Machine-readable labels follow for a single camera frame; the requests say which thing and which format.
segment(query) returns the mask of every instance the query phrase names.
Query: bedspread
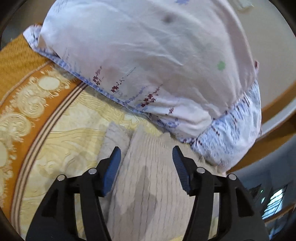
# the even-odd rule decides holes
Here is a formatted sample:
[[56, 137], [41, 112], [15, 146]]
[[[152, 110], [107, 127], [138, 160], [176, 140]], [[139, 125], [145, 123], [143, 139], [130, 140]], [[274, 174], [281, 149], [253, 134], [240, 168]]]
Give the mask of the bedspread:
[[0, 206], [23, 237], [59, 174], [96, 165], [111, 121], [162, 133], [33, 52], [23, 36], [0, 52], [0, 73]]

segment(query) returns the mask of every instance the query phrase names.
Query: white pillowcase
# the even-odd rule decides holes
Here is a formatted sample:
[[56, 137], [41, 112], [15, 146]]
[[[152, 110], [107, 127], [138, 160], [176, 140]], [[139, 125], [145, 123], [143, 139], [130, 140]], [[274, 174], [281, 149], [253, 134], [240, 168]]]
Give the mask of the white pillowcase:
[[203, 132], [256, 77], [227, 0], [58, 0], [35, 37], [44, 55], [183, 138]]

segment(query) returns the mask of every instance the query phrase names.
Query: wall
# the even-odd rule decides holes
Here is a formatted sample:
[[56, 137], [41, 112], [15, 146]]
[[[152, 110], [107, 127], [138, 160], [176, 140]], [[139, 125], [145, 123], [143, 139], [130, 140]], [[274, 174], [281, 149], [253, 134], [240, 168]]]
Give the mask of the wall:
[[55, 0], [28, 0], [13, 16], [4, 30], [4, 44], [21, 34], [28, 26], [43, 23], [43, 20]]
[[268, 196], [270, 187], [274, 191], [288, 184], [283, 207], [296, 202], [296, 135], [275, 152], [259, 162], [234, 172], [243, 185], [249, 189], [266, 183], [266, 191], [256, 197], [256, 205], [264, 196]]
[[269, 0], [251, 0], [253, 8], [236, 11], [254, 59], [260, 63], [258, 83], [262, 106], [267, 106], [294, 81], [296, 37]]

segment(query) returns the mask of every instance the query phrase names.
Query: screw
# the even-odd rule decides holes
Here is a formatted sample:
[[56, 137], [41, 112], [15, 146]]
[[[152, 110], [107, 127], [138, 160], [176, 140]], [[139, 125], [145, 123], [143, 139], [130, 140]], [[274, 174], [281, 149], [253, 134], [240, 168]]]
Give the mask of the screw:
[[233, 181], [236, 180], [236, 178], [237, 178], [237, 176], [234, 175], [234, 174], [229, 174], [228, 177], [229, 177], [230, 180], [233, 180]]
[[205, 169], [204, 169], [203, 167], [198, 167], [196, 170], [197, 170], [197, 172], [200, 173], [200, 174], [205, 173]]
[[89, 169], [89, 174], [96, 174], [96, 169], [95, 168]]
[[57, 177], [57, 180], [58, 181], [63, 181], [65, 179], [65, 175], [59, 175], [58, 177]]

